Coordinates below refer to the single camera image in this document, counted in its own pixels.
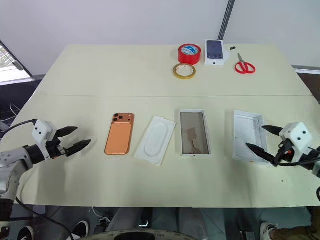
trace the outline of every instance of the yellow tape roll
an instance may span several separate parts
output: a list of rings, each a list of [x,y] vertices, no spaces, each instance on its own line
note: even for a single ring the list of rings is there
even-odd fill
[[[188,63],[180,63],[173,67],[173,74],[178,79],[192,79],[196,75],[196,69]]]

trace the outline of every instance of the purple phone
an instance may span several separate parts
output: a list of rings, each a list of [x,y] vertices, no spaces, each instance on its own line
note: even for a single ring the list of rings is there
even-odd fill
[[[223,59],[224,53],[220,41],[206,41],[206,55],[208,59]]]

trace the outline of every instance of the scissors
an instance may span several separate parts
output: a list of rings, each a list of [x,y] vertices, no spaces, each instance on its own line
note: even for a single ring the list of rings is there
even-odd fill
[[[238,53],[238,57],[239,57],[239,61],[238,61],[238,63],[237,63],[237,64],[235,65],[235,67],[234,67],[235,70],[236,70],[238,73],[240,73],[240,74],[253,74],[253,73],[256,72],[255,66],[253,66],[253,65],[252,65],[251,63],[249,63],[249,62],[244,61],[244,60],[242,59],[240,53]]]

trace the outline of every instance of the table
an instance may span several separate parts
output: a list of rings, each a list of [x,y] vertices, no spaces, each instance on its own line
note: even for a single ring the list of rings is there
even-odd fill
[[[273,54],[277,56],[278,65],[270,63],[273,68],[278,66],[277,70],[272,71],[274,76],[266,87],[262,83],[267,77],[259,75],[260,71],[264,71],[263,67],[255,62],[263,60],[259,60],[254,51],[250,51],[250,46],[255,51],[266,53],[273,50]],[[79,129],[76,132],[63,139],[63,146],[69,147],[84,139],[92,139],[92,142],[80,153],[69,158],[60,157],[39,163],[26,172],[21,178],[18,193],[20,199],[26,204],[97,207],[266,208],[319,205],[316,190],[320,186],[320,180],[302,167],[275,168],[232,160],[234,110],[261,113],[268,125],[284,127],[288,123],[304,122],[314,137],[313,147],[320,145],[320,106],[283,56],[270,45],[236,47],[239,52],[241,50],[246,61],[256,65],[256,76],[243,78],[240,74],[232,73],[234,70],[231,67],[237,62],[233,52],[226,66],[219,70],[209,66],[212,71],[221,71],[220,75],[217,73],[218,76],[223,73],[234,75],[219,82],[224,87],[217,86],[209,91],[209,87],[205,87],[205,81],[207,86],[215,86],[209,80],[210,75],[215,75],[206,69],[207,66],[199,63],[196,66],[196,77],[190,80],[175,79],[166,71],[159,71],[156,79],[162,78],[165,83],[158,83],[153,88],[151,85],[144,85],[148,82],[147,75],[151,79],[151,70],[142,70],[142,78],[123,71],[120,74],[123,78],[126,75],[127,81],[118,81],[128,84],[121,85],[121,94],[116,91],[120,90],[120,86],[108,78],[110,75],[115,76],[116,69],[108,68],[108,71],[104,71],[106,83],[102,81],[101,70],[92,71],[91,82],[83,83],[85,78],[81,78],[78,72],[86,75],[87,70],[79,67],[77,72],[74,69],[75,65],[79,66],[83,61],[74,56],[79,57],[83,52],[88,55],[96,53],[99,59],[98,49],[101,48],[103,53],[110,53],[106,59],[112,59],[117,56],[121,47],[68,47],[24,106],[15,123],[37,117],[50,120],[58,128],[77,126]],[[137,48],[141,51],[144,46],[124,48],[131,50],[129,52],[133,58],[137,58],[133,52]],[[169,53],[170,50],[177,49],[177,46],[145,46],[148,51],[158,48],[167,49]],[[158,64],[166,61],[161,51],[160,55],[163,59],[158,60]],[[151,54],[149,60],[143,61],[148,66],[152,66],[150,56]],[[167,61],[172,62],[171,67],[175,64],[170,58]],[[132,62],[135,66],[142,65],[138,61]],[[168,63],[163,65],[167,65],[167,71],[171,71]],[[167,78],[174,83],[169,85]],[[260,87],[256,83],[251,91],[245,87],[225,89],[227,86],[237,85],[237,81],[247,85],[245,81],[253,82],[252,78],[260,81]],[[77,80],[82,83],[81,86],[78,84],[72,88],[71,85]],[[197,81],[204,82],[199,83],[199,86],[195,84]],[[175,120],[175,110],[198,108],[204,109],[207,116],[212,158],[195,159],[179,155],[179,124],[161,166],[133,157],[152,116]],[[128,155],[105,155],[104,148],[112,115],[117,112],[135,114],[131,150]],[[31,130],[32,126],[26,125],[11,131],[3,139],[0,150],[31,145],[34,143]],[[269,152],[274,154],[280,138],[268,134],[267,143]]]

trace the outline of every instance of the plastic tray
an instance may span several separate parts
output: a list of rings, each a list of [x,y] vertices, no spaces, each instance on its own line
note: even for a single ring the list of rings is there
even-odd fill
[[[251,163],[270,164],[257,156],[246,143],[257,145],[266,152],[266,131],[262,128],[264,119],[261,114],[235,110],[233,115],[233,159]]]

